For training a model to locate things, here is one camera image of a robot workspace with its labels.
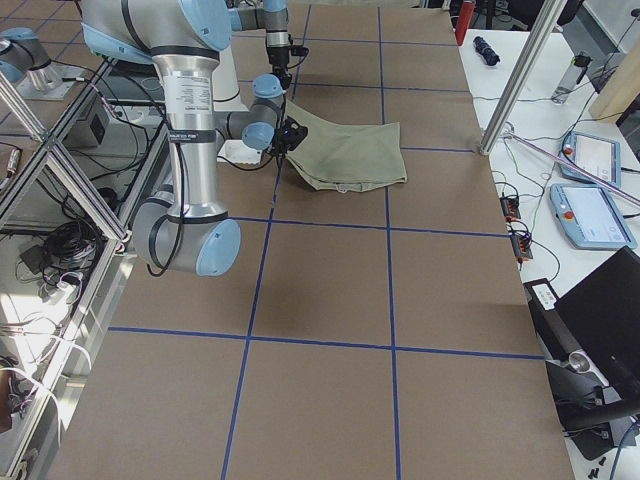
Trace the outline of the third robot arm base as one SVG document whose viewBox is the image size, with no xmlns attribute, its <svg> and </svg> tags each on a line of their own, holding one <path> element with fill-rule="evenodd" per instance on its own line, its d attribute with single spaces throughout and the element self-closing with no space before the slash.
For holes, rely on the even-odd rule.
<svg viewBox="0 0 640 480">
<path fill-rule="evenodd" d="M 1 32 L 1 73 L 29 100 L 61 101 L 70 90 L 39 37 L 27 27 Z"/>
</svg>

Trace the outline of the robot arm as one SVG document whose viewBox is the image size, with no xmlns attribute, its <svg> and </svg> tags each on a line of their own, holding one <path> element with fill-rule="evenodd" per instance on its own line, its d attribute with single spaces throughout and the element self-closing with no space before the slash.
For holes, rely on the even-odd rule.
<svg viewBox="0 0 640 480">
<path fill-rule="evenodd" d="M 241 245 L 239 224 L 217 195 L 225 142 L 240 140 L 273 157 L 308 134 L 286 112 L 288 63 L 296 46 L 284 1 L 236 8 L 224 1 L 86 1 L 82 27 L 95 53 L 155 68 L 164 92 L 171 175 L 138 208 L 132 243 L 159 277 L 168 270 L 219 276 Z M 264 30 L 271 72 L 253 82 L 246 111 L 218 111 L 214 72 L 226 63 L 235 31 Z"/>
<path fill-rule="evenodd" d="M 288 90 L 292 75 L 289 72 L 292 42 L 288 31 L 288 4 L 286 0 L 264 0 L 260 6 L 232 7 L 228 9 L 232 30 L 235 32 L 264 30 L 265 45 L 271 73 Z"/>
</svg>

